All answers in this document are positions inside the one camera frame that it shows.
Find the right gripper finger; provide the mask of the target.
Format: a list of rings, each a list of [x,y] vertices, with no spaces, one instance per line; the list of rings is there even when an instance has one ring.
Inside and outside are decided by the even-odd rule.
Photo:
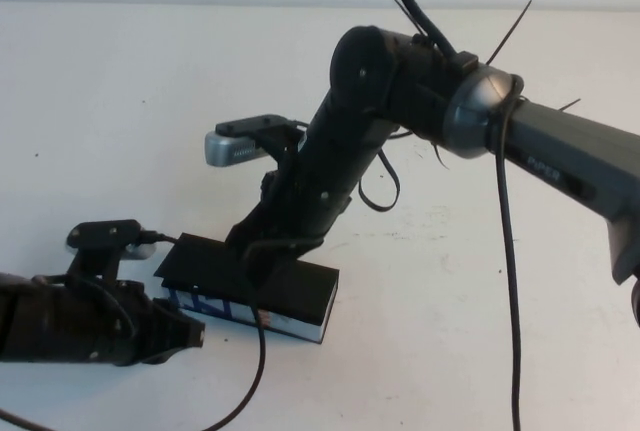
[[[233,252],[245,252],[246,249],[261,237],[259,227],[251,223],[237,223],[229,231],[225,245]]]
[[[255,299],[285,297],[306,264],[282,248],[257,248],[249,252],[249,289]]]

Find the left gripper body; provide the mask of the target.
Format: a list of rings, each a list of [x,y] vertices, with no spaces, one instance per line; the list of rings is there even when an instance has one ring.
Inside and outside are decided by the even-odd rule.
[[[42,363],[163,364],[161,307],[136,281],[35,280],[29,360]]]

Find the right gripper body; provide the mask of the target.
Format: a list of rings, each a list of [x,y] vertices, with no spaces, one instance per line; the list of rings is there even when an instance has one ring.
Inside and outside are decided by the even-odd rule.
[[[261,237],[253,243],[285,238],[323,241],[351,203],[351,196],[345,193],[316,191],[306,195],[289,187],[277,170],[264,175],[260,191],[258,204],[239,222],[260,228]]]

